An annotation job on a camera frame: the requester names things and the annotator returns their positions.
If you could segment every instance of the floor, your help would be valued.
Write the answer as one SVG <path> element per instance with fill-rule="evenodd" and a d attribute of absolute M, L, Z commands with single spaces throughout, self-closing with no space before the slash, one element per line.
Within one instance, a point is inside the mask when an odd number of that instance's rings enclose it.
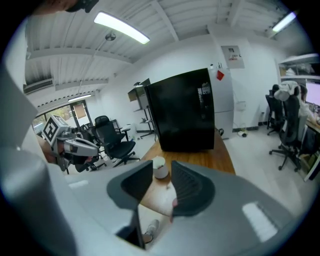
<path fill-rule="evenodd" d="M 139 158 L 142 158 L 155 142 L 154 135 L 138 140 L 141 135 L 143 133 L 135 135 L 136 146 L 134 151 Z M 278 134 L 274 133 L 267 136 L 266 127 L 261 126 L 259 130 L 250 131 L 247 137 L 240 137 L 237 133 L 233 133 L 230 139 L 224 140 L 224 143 L 231 157 L 236 175 L 258 186 L 286 207 L 295 217 L 308 210 L 313 197 L 319 189 L 319 183 L 315 180 L 304 182 L 299 173 L 294 172 L 295 167 L 290 160 L 287 161 L 281 171 L 278 170 L 278 166 L 282 164 L 284 157 L 276 153 L 269 155 L 269 151 L 277 149 L 280 144 Z M 102 155 L 107 164 L 107 169 L 116 164 L 104 154 Z M 70 174 L 79 174 L 72 166 L 69 168 L 69 172 Z M 138 211 L 142 233 L 147 230 L 149 223 L 153 219 L 160 221 L 157 237 L 146 245 L 146 249 L 149 249 L 161 239 L 166 233 L 165 230 L 170 228 L 170 218 L 142 205 L 139 205 Z"/>
<path fill-rule="evenodd" d="M 272 133 L 267 136 L 267 128 L 250 131 L 247 137 L 233 133 L 224 144 L 231 157 L 236 175 L 252 182 L 268 195 L 285 206 L 295 217 L 305 213 L 313 201 L 319 184 L 316 180 L 304 182 L 295 166 L 288 159 L 283 169 L 284 156 L 273 153 L 280 145 L 279 135 Z"/>

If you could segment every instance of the computer monitor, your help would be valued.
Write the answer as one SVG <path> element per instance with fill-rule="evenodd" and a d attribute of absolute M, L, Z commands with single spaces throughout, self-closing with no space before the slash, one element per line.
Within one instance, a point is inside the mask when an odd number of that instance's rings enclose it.
<path fill-rule="evenodd" d="M 307 82 L 306 88 L 308 89 L 306 102 L 320 106 L 320 84 Z"/>

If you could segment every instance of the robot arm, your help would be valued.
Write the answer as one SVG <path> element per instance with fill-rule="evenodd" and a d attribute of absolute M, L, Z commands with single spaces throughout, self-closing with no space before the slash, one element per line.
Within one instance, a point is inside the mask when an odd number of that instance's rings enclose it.
<path fill-rule="evenodd" d="M 50 116 L 42 134 L 50 144 L 56 162 L 62 171 L 70 164 L 84 164 L 88 157 L 98 155 L 98 147 L 90 141 L 76 137 L 75 129 L 58 115 Z M 59 152 L 59 142 L 63 142 L 63 152 Z"/>

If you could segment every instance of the white cup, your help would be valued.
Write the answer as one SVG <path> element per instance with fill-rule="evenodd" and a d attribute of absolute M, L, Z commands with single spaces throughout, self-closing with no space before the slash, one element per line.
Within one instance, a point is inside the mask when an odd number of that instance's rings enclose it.
<path fill-rule="evenodd" d="M 166 166 L 166 160 L 162 156 L 156 156 L 152 159 L 153 162 L 153 175 L 157 179 L 167 177 L 169 170 Z"/>

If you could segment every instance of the red sticker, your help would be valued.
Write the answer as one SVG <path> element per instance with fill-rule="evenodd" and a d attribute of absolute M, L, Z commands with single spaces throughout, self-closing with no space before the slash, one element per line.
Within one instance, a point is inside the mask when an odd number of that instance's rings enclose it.
<path fill-rule="evenodd" d="M 219 81 L 222 80 L 222 78 L 224 78 L 225 74 L 222 73 L 220 70 L 218 70 L 218 72 L 216 73 L 216 78 L 219 79 Z"/>

